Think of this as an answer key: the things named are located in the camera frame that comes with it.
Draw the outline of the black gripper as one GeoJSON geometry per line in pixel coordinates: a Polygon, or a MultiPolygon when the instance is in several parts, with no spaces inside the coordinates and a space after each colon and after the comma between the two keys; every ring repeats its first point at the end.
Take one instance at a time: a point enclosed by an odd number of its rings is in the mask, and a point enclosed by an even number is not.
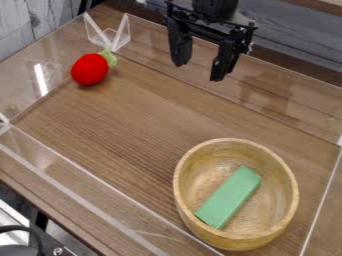
{"type": "Polygon", "coordinates": [[[237,11],[237,3],[238,0],[165,0],[170,60],[176,67],[188,63],[192,37],[220,42],[209,75],[214,82],[232,72],[240,52],[249,52],[257,29],[255,20],[237,11]]]}

